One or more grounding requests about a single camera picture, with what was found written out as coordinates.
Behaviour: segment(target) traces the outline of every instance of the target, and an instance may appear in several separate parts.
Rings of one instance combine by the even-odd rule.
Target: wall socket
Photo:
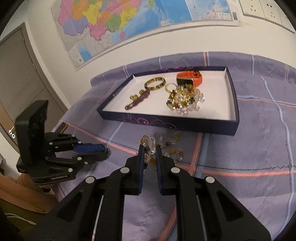
[[[279,11],[279,16],[281,18],[281,25],[283,26],[283,28],[291,31],[292,33],[295,33],[293,25],[291,24],[291,22],[283,12],[283,10],[280,7],[278,7],[278,11]]]
[[[281,18],[279,16],[277,4],[267,0],[260,0],[260,2],[264,12],[265,20],[281,26]]]
[[[239,0],[242,13],[245,16],[264,19],[264,13],[259,0]]]

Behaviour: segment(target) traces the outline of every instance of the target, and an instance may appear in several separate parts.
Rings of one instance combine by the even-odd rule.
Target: logo
[[[51,179],[54,180],[54,179],[59,179],[59,178],[63,178],[63,177],[68,177],[68,176],[52,177]]]
[[[116,93],[114,93],[112,96],[115,97],[121,90],[122,90],[122,87],[119,90],[117,90]]]

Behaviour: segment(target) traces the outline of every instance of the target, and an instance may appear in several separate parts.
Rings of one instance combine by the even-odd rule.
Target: screw
[[[215,181],[215,178],[213,178],[213,177],[206,177],[206,178],[205,178],[205,181],[206,181],[207,183],[213,183],[213,182]]]
[[[179,173],[179,172],[180,172],[180,168],[173,167],[170,171],[171,171],[172,173]]]
[[[85,182],[86,183],[93,183],[95,181],[95,178],[94,177],[87,177],[86,179],[85,179]]]
[[[128,167],[123,167],[120,169],[121,173],[128,173],[129,172],[129,168]]]

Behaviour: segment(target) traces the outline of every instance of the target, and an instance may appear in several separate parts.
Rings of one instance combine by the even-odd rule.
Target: gold ring
[[[176,87],[177,87],[177,85],[174,84],[174,83],[169,83],[169,84],[166,84],[166,85],[165,85],[165,91],[168,92],[168,93],[170,94],[170,91],[169,91],[169,89],[168,89],[168,86],[169,86],[169,85],[174,85],[174,86],[176,86]]]
[[[162,81],[162,83],[159,84],[159,85],[153,86],[153,87],[148,87],[149,84],[151,84],[153,82],[156,82],[156,81]],[[158,90],[158,89],[162,88],[163,86],[165,86],[165,83],[166,83],[166,81],[165,81],[164,78],[162,78],[162,77],[156,77],[156,78],[153,78],[153,79],[148,80],[145,83],[144,87],[145,87],[146,90],[150,90],[150,91],[152,91],[152,90]]]

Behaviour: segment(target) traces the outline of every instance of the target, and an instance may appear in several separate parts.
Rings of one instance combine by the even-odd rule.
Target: dark blue box
[[[113,112],[103,110],[108,103],[118,94],[122,89],[134,78],[139,76],[161,74],[169,72],[181,72],[186,70],[193,71],[225,71],[229,80],[229,86],[233,97],[234,115],[233,120],[219,120],[207,118],[191,118],[178,116],[164,116],[164,115],[147,115],[138,113]],[[231,75],[227,67],[207,66],[207,67],[180,67],[166,70],[157,70],[150,72],[137,73],[127,78],[97,109],[100,116],[105,120],[125,121],[140,125],[159,126],[184,131],[195,131],[213,134],[223,134],[234,136],[239,125],[239,109],[237,105],[237,96]]]

